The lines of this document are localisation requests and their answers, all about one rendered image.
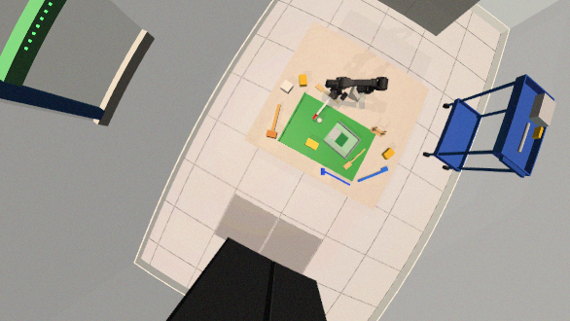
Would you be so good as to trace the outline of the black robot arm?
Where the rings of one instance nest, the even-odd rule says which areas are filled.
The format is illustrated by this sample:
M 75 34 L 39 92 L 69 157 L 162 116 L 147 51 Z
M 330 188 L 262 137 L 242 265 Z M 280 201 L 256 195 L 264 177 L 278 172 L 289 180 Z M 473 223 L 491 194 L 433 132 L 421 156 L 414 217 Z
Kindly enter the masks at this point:
M 378 80 L 378 81 L 377 81 Z M 358 80 L 351 80 L 347 77 L 336 77 L 335 80 L 327 79 L 326 80 L 326 88 L 332 88 L 332 91 L 329 93 L 329 96 L 332 99 L 338 99 L 338 90 L 345 90 L 346 88 L 357 87 L 356 90 L 361 93 L 370 94 L 374 90 L 384 90 L 388 89 L 388 81 L 387 77 L 377 77 L 375 79 L 371 78 L 368 80 L 358 79 Z

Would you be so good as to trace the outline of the green flat mat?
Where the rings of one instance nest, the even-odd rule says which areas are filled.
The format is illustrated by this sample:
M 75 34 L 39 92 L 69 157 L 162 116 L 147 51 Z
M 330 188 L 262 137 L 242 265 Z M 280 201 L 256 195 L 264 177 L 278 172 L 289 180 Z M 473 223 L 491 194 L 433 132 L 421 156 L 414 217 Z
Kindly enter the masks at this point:
M 328 105 L 320 111 L 317 118 L 314 120 L 313 116 L 322 106 L 324 106 L 324 104 L 325 103 L 305 93 L 301 104 L 287 125 L 279 142 L 328 167 L 345 179 L 353 181 L 354 177 L 358 173 L 361 163 L 373 143 L 375 133 Z M 316 122 L 318 118 L 322 120 L 320 124 Z M 348 155 L 347 159 L 344 159 L 324 141 L 326 135 L 331 132 L 338 121 L 348 127 L 361 139 L 353 151 Z M 316 150 L 304 145 L 308 138 L 319 143 Z M 366 150 L 362 152 L 347 169 L 345 169 L 343 166 L 348 161 L 352 161 L 364 148 Z

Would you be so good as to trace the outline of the blue putter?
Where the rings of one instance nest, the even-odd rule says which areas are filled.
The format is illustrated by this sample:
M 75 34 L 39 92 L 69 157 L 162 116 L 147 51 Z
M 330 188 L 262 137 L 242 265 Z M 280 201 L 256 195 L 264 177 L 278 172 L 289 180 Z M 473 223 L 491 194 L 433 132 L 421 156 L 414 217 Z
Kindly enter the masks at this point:
M 328 173 L 327 171 L 325 171 L 325 168 L 321 168 L 321 175 L 326 175 L 326 173 L 327 173 L 328 175 L 330 175 L 330 176 L 332 176 L 332 177 L 334 177 L 334 178 L 336 178 L 336 179 L 340 180 L 340 182 L 344 182 L 345 184 L 347 184 L 347 185 L 349 185 L 349 186 L 350 186 L 350 184 L 349 184 L 349 183 L 347 183 L 347 182 L 345 182 L 345 181 L 342 181 L 342 180 L 341 180 L 341 179 L 339 179 L 338 177 L 336 177 L 336 176 L 334 176 L 334 175 L 332 175 L 332 174 Z

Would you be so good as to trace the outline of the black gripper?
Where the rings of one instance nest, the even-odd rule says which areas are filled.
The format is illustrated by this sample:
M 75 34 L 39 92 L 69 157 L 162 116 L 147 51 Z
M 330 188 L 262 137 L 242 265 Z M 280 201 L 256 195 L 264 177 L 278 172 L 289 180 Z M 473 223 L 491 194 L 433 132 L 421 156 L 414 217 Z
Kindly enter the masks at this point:
M 341 99 L 342 101 L 343 101 L 343 100 L 347 97 L 347 95 L 348 95 L 348 93 L 346 93 L 346 92 L 342 93 L 342 90 L 338 90 L 338 89 L 337 89 L 337 91 L 338 91 L 338 96 L 340 96 L 340 99 Z

